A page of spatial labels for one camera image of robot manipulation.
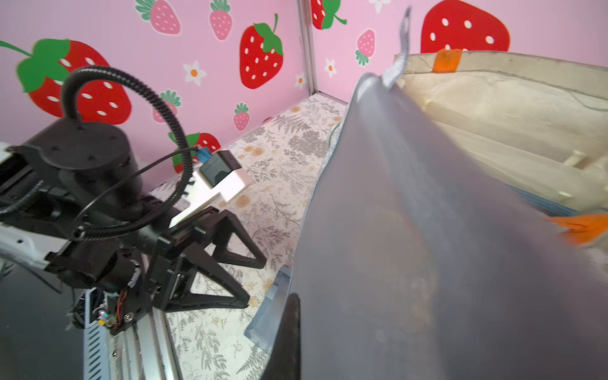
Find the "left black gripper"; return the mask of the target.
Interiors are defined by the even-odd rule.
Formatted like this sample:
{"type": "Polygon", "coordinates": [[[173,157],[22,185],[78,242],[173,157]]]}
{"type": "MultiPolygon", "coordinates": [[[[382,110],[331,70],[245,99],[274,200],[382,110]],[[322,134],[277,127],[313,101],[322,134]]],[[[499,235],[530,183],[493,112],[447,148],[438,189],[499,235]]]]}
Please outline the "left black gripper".
{"type": "Polygon", "coordinates": [[[245,309],[250,295],[221,264],[267,264],[237,215],[214,207],[174,232],[160,219],[122,242],[69,242],[46,258],[46,272],[73,288],[93,290],[91,315],[83,321],[99,321],[112,335],[134,327],[152,308],[245,309]]]}

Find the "cream canvas tote bag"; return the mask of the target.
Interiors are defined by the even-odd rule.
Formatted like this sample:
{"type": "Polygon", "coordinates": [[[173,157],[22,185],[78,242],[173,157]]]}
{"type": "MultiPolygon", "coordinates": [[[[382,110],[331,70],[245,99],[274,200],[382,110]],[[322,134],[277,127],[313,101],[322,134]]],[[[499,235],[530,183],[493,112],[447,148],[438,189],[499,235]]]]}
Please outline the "cream canvas tote bag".
{"type": "Polygon", "coordinates": [[[607,70],[533,55],[412,55],[398,87],[581,247],[607,241],[607,70]]]}

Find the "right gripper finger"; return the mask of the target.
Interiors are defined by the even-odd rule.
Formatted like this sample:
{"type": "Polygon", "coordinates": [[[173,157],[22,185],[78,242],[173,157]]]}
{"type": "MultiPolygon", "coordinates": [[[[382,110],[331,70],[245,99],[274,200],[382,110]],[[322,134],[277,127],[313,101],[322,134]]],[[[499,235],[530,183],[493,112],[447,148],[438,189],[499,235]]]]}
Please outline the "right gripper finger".
{"type": "Polygon", "coordinates": [[[301,379],[301,307],[299,296],[289,294],[275,344],[261,380],[301,379]]]}

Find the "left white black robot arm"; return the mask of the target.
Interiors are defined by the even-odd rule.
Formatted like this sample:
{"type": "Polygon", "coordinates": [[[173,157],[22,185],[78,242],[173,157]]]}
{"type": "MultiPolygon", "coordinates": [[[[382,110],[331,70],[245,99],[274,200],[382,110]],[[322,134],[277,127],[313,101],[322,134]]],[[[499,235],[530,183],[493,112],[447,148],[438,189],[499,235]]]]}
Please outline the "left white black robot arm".
{"type": "Polygon", "coordinates": [[[116,68],[77,69],[60,105],[62,118],[5,150],[1,254],[96,290],[93,305],[74,307],[74,317],[114,335],[153,309],[246,308],[249,294],[226,266],[262,269],[267,259],[235,214],[213,206],[251,182],[234,155],[190,145],[161,97],[116,68]],[[77,99],[88,84],[133,90],[169,126],[184,168],[166,199],[143,192],[143,170],[120,128],[83,119],[77,99]]]}

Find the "grey pouch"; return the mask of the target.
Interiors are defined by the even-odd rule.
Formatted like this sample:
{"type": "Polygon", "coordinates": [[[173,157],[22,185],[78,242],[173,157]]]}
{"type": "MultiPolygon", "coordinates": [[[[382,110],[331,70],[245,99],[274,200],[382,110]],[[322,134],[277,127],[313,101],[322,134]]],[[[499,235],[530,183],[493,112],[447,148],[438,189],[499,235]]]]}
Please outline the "grey pouch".
{"type": "Polygon", "coordinates": [[[397,87],[365,74],[302,223],[301,379],[605,379],[587,262],[397,87]]]}

